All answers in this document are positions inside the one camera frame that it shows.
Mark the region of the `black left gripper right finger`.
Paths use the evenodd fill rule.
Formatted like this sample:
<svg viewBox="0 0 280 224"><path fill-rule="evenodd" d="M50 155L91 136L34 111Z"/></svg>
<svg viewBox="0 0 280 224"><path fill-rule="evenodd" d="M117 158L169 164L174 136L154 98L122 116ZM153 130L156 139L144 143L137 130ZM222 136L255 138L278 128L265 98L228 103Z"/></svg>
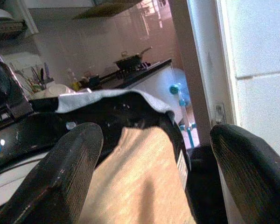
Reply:
<svg viewBox="0 0 280 224"><path fill-rule="evenodd" d="M265 140L236 125L215 125L210 138L230 193L229 217L236 223L280 224L280 156Z"/></svg>

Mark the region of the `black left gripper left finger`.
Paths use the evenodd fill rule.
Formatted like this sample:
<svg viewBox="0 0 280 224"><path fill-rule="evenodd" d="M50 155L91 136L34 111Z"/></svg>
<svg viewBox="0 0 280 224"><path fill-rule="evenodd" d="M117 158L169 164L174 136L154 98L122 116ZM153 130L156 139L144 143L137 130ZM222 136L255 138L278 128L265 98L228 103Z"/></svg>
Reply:
<svg viewBox="0 0 280 224"><path fill-rule="evenodd" d="M103 141L95 123L65 134L0 210L0 224L76 224Z"/></svg>

